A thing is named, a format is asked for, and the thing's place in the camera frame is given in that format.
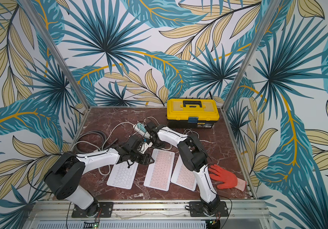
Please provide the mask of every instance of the metal vent grille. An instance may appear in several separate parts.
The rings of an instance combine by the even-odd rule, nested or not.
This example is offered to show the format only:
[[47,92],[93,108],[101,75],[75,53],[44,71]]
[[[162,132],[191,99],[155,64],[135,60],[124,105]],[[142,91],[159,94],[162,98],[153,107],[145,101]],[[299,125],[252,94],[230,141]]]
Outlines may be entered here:
[[[67,221],[69,229],[83,228],[84,221]],[[37,229],[65,229],[65,221],[40,221]],[[124,220],[100,221],[98,228],[111,229],[206,229],[206,223],[200,220]]]

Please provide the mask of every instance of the yellow toolbox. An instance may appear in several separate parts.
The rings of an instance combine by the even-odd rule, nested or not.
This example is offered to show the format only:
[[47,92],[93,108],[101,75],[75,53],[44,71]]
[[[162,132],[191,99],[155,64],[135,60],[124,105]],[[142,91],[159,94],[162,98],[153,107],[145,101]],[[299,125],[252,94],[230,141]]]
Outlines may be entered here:
[[172,98],[166,113],[169,128],[211,128],[220,118],[212,99]]

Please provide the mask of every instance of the white keyboard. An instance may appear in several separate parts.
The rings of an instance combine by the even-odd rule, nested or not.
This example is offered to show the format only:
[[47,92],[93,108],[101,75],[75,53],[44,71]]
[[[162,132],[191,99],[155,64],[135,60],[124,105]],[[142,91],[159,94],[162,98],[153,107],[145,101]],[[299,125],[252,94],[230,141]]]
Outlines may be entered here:
[[174,152],[154,149],[152,158],[155,162],[148,166],[143,185],[168,191],[174,163]]
[[136,176],[137,166],[137,162],[131,165],[130,168],[127,168],[127,162],[115,164],[112,168],[111,174],[109,175],[107,185],[117,188],[131,189]]
[[196,190],[197,181],[192,171],[189,171],[183,164],[182,158],[179,156],[175,164],[174,172],[170,180],[172,183],[184,187],[189,190]]

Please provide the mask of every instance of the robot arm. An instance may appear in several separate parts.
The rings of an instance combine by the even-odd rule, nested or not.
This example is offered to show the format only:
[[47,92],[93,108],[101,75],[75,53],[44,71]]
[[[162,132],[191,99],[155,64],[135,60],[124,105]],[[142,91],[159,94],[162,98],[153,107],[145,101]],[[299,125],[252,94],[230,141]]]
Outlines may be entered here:
[[[177,147],[183,164],[196,178],[204,212],[213,215],[220,198],[212,186],[207,170],[207,153],[196,135],[183,135],[166,126],[155,126],[147,123],[146,130],[150,134],[150,141],[154,147],[163,147],[165,142]],[[154,162],[152,157],[141,152],[144,144],[142,138],[132,135],[120,147],[109,148],[104,151],[77,154],[64,153],[46,173],[44,181],[56,198],[67,199],[84,210],[87,217],[93,217],[99,208],[98,202],[88,191],[79,185],[81,176],[99,167],[127,162],[138,162],[148,165]]]

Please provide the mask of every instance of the table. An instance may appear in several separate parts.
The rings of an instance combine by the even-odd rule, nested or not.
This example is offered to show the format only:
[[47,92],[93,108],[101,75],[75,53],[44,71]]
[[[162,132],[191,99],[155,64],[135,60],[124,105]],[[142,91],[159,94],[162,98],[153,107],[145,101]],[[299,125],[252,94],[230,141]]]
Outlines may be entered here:
[[[83,125],[83,130],[80,134],[88,131],[99,130],[103,131],[107,136],[111,130],[120,122],[131,122],[133,124],[138,121],[143,121],[145,117],[153,116],[160,124],[166,125],[166,108],[130,108],[130,107],[93,107],[87,114],[86,121]],[[177,132],[183,133],[184,129],[173,129]],[[233,144],[231,142],[227,127],[224,119],[220,113],[220,120],[211,129],[193,129],[199,133],[201,143],[207,150],[208,155],[212,158],[208,159],[209,163],[218,164],[226,170],[234,173],[238,178],[244,180],[239,161],[237,159]],[[107,144],[111,143],[114,139],[118,139],[118,143],[125,142],[129,135],[133,134],[133,128],[130,124],[122,124],[116,128]],[[102,145],[102,141],[97,135],[86,135],[81,140],[85,140],[96,144]],[[93,151],[95,148],[86,143],[79,143],[79,149],[85,152]],[[173,147],[172,152],[175,152],[175,159],[173,170],[177,162],[179,152],[177,148]],[[80,185],[88,190],[98,200],[152,200],[152,199],[196,199],[200,198],[198,186],[193,192],[173,183],[170,183],[169,191],[161,191],[145,187],[143,182],[148,166],[138,165],[136,177],[132,188],[121,189],[116,187],[107,186],[109,176],[102,176],[98,170],[93,170],[85,173],[81,180]],[[107,173],[108,166],[101,168],[102,173]],[[221,182],[212,181],[214,187]],[[232,189],[216,189],[219,195],[225,196],[230,199],[250,199],[248,190],[244,192]]]

